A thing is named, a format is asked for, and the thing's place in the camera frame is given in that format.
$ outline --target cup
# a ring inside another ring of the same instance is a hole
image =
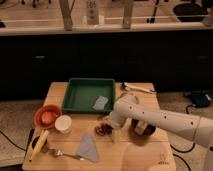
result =
[[[61,115],[55,121],[55,128],[62,134],[68,134],[71,131],[72,119],[70,116]]]

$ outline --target green plastic tray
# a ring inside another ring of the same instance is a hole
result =
[[[102,110],[93,106],[99,96],[108,98]],[[69,80],[62,111],[64,113],[109,113],[115,101],[115,81],[113,79],[72,78]]]

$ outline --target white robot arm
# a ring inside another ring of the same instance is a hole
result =
[[[132,94],[126,94],[115,102],[114,110],[108,117],[108,124],[112,128],[120,129],[127,118],[132,118],[172,132],[207,148],[204,170],[213,170],[213,120],[145,107],[134,103],[133,99]]]

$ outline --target red bowl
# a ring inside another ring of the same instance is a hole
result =
[[[61,109],[56,105],[45,105],[37,110],[34,115],[36,127],[48,129],[54,127],[56,119],[62,115]]]

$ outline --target wooden table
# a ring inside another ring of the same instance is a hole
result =
[[[153,88],[151,83],[134,83],[145,88]],[[44,105],[62,105],[67,83],[54,82],[51,84]],[[120,84],[116,83],[116,97],[122,93]],[[159,108],[156,95],[143,92],[133,92],[140,99],[140,104]],[[116,142],[110,136],[97,136],[94,127],[103,123],[103,115],[70,114],[72,131],[60,134],[52,128],[48,136],[51,148],[59,148],[63,152],[74,154],[85,133],[90,133],[95,141],[100,161],[93,163],[88,160],[76,160],[68,157],[53,158],[50,154],[39,153],[29,162],[32,153],[32,142],[23,162],[24,170],[82,170],[82,171],[172,171],[176,170],[175,161],[164,130],[156,129],[149,138],[144,139],[129,131],[131,119],[128,119]],[[40,135],[41,130],[35,129],[33,138]]]

